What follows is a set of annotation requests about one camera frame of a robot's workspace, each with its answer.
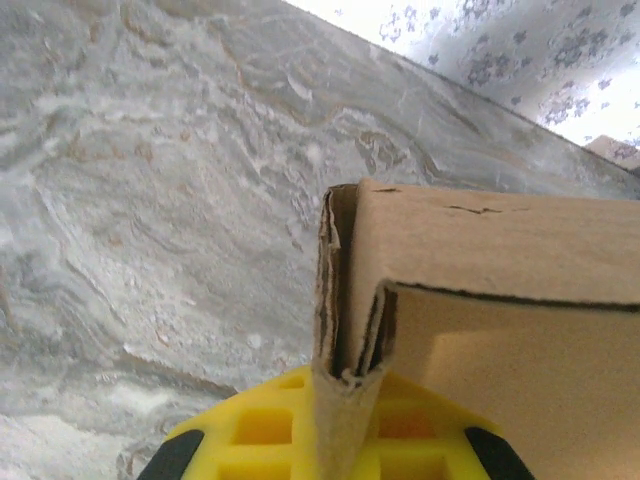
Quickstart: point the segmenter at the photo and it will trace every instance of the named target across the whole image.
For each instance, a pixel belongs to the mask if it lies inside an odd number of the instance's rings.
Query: torn cardboard
[[[313,372],[323,478],[393,368],[500,424],[538,478],[640,471],[640,203],[329,190]]]

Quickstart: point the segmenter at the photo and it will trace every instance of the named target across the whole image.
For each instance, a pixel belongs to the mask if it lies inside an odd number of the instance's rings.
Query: marble countertop
[[[308,362],[329,185],[640,198],[276,0],[5,0],[0,29],[2,478],[135,478],[176,422]]]

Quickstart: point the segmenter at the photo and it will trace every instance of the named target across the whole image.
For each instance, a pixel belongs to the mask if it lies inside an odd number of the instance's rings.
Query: yellow plastic object
[[[319,480],[313,388],[301,367],[187,420],[204,438],[183,480]],[[464,429],[491,422],[388,375],[350,480],[489,480]]]

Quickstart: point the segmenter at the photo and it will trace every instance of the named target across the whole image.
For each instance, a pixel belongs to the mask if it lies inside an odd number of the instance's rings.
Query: black rubber edge
[[[467,428],[464,433],[491,480],[535,480],[504,438],[480,427]]]
[[[167,440],[151,457],[138,480],[180,480],[203,438],[204,432],[189,430]]]

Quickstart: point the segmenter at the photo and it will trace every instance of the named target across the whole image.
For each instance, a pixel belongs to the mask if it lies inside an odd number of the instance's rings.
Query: floral wallpaper
[[[640,146],[639,0],[289,2],[575,143]]]

